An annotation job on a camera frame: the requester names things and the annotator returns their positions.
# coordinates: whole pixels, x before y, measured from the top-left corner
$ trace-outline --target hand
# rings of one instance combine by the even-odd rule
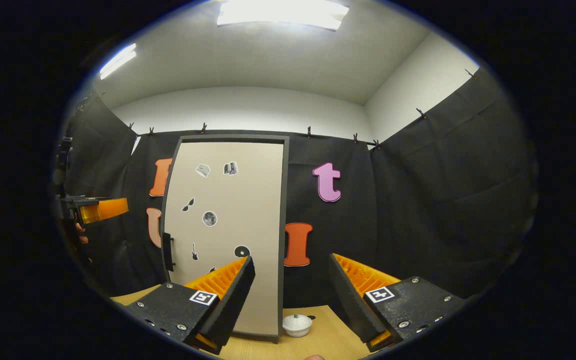
[[[84,231],[86,231],[85,228],[82,228],[82,226],[80,225],[80,223],[76,223],[76,228],[77,228],[77,231],[80,232],[80,233],[83,233]],[[88,238],[87,238],[86,236],[80,236],[80,237],[79,237],[79,241],[80,241],[82,244],[87,244],[87,243],[88,243]]]

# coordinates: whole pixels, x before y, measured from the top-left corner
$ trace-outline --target fluorescent light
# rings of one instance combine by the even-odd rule
[[[110,75],[113,71],[117,70],[119,66],[125,64],[128,60],[132,59],[137,55],[135,53],[135,48],[137,47],[136,43],[133,43],[130,46],[124,47],[117,55],[115,55],[110,61],[108,61],[102,68],[99,70],[99,74],[101,74],[101,78],[105,78],[106,76]]]
[[[229,0],[221,5],[217,25],[264,21],[337,30],[348,10],[326,0]]]
[[[126,55],[122,56],[121,59],[117,60],[114,64],[112,64],[112,66],[110,66],[110,68],[108,68],[106,71],[104,71],[101,74],[101,80],[107,78],[110,75],[110,73],[117,70],[120,66],[122,66],[123,64],[126,64],[128,62],[128,60],[130,60],[136,56],[137,56],[137,53],[135,51],[130,51]]]

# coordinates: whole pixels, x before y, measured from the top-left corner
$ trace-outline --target orange letter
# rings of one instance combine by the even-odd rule
[[[155,173],[155,184],[150,189],[150,196],[164,196],[170,164],[172,164],[172,157],[155,161],[157,172]]]
[[[311,263],[306,257],[306,241],[308,234],[313,231],[309,223],[295,222],[286,224],[288,233],[288,256],[283,260],[286,267],[304,267]]]
[[[149,207],[146,209],[146,214],[148,214],[148,236],[150,237],[150,241],[155,244],[157,248],[161,249],[160,218],[162,217],[162,212],[154,207]]]

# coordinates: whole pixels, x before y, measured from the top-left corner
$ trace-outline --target wooden table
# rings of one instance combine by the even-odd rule
[[[129,305],[160,285],[111,298],[122,305]],[[359,340],[327,305],[284,309],[283,316],[293,314],[315,317],[310,332],[304,337],[290,337],[283,333],[279,343],[259,340],[233,333],[217,358],[224,360],[304,360],[311,355],[321,355],[326,360],[358,360],[370,355],[366,344]]]

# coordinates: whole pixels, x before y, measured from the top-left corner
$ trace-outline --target letter cutout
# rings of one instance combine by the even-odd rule
[[[148,235],[150,241],[155,244],[157,248],[161,249],[160,218],[162,217],[162,212],[154,207],[149,207],[146,209],[146,214],[148,214]]]
[[[286,233],[288,233],[288,254],[283,260],[286,267],[304,267],[311,263],[306,256],[306,243],[308,234],[313,231],[310,223],[287,223]]]
[[[155,173],[155,183],[152,185],[152,189],[150,189],[150,196],[164,196],[170,164],[172,164],[172,157],[155,161],[157,172]]]
[[[333,187],[333,179],[339,179],[341,173],[333,170],[332,162],[326,162],[322,166],[312,171],[312,175],[317,176],[317,191],[321,200],[327,203],[334,203],[341,198],[341,191]]]

